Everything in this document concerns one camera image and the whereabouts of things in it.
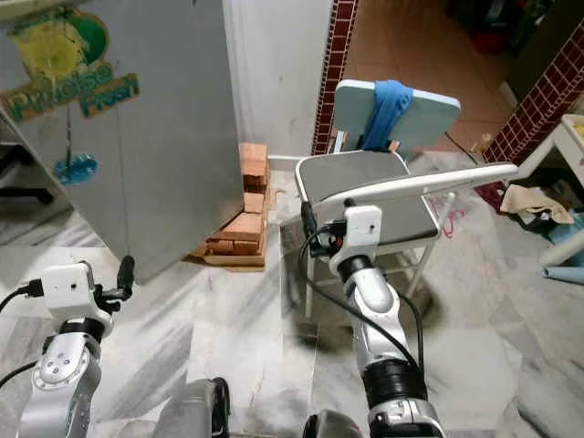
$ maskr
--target gray chair seat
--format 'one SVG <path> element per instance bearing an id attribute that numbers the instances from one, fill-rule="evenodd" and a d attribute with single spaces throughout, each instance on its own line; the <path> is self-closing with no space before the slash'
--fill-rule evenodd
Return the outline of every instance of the gray chair seat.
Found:
<path id="1" fill-rule="evenodd" d="M 336 193 L 408 174 L 407 167 L 397 154 L 372 151 L 310 157 L 297 168 L 298 189 L 313 205 Z M 432 213 L 420 196 L 375 201 L 374 204 L 383 211 L 382 245 L 436 238 L 440 234 Z"/>

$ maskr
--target blue cloth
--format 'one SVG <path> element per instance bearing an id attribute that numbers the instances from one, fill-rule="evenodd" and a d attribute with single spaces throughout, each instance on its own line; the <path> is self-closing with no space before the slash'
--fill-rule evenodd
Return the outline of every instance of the blue cloth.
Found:
<path id="1" fill-rule="evenodd" d="M 412 96 L 413 90 L 397 80 L 375 81 L 375 109 L 361 137 L 360 149 L 387 151 L 390 132 L 410 106 Z"/>

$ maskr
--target beige cloth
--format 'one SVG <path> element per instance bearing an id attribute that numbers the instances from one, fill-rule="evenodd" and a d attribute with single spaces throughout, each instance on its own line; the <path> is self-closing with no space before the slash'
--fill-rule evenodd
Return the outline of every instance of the beige cloth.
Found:
<path id="1" fill-rule="evenodd" d="M 507 213 L 551 211 L 551 218 L 558 224 L 573 224 L 574 218 L 563 205 L 545 196 L 537 187 L 521 187 L 511 184 L 505 192 L 500 210 Z"/>

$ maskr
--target marble floor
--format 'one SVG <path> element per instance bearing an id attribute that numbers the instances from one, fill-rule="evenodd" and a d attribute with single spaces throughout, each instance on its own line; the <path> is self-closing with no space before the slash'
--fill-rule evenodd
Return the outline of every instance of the marble floor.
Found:
<path id="1" fill-rule="evenodd" d="M 467 166 L 459 154 L 429 152 L 411 169 Z M 233 273 L 180 262 L 115 315 L 102 342 L 102 380 L 90 437 L 149 438 L 170 395 L 185 383 L 223 376 L 230 384 L 231 430 L 298 437 L 323 408 L 366 429 L 367 407 L 347 318 L 315 298 L 302 317 L 295 269 L 302 235 L 293 176 L 273 172 L 263 273 Z M 584 291 L 544 279 L 537 254 L 547 243 L 496 215 L 473 191 L 456 202 L 452 238 L 434 249 L 413 299 L 423 309 L 430 401 L 451 438 L 573 438 L 584 430 Z M 65 210 L 3 239 L 0 298 L 45 266 L 87 260 L 104 286 L 117 261 L 87 223 Z M 380 264 L 398 263 L 385 256 Z M 318 266 L 318 275 L 326 267 Z M 398 288 L 405 275 L 391 275 Z M 329 287 L 339 292 L 338 286 Z M 415 350 L 411 317 L 402 321 Z M 0 315 L 0 375 L 38 357 L 50 320 L 42 300 L 16 298 Z M 0 436 L 16 435 L 30 375 L 0 390 Z"/>

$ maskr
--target sticker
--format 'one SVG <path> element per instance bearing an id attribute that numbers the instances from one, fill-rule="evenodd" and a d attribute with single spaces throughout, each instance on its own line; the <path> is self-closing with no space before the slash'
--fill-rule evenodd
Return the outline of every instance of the sticker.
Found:
<path id="1" fill-rule="evenodd" d="M 62 6 L 16 25 L 16 45 L 31 81 L 0 95 L 15 122 L 33 119 L 76 100 L 89 118 L 140 94 L 138 77 L 114 77 L 104 60 L 108 29 L 96 16 Z"/>
<path id="2" fill-rule="evenodd" d="M 77 185 L 93 176 L 98 169 L 98 162 L 89 153 L 80 153 L 68 160 L 55 164 L 53 174 L 63 185 Z"/>

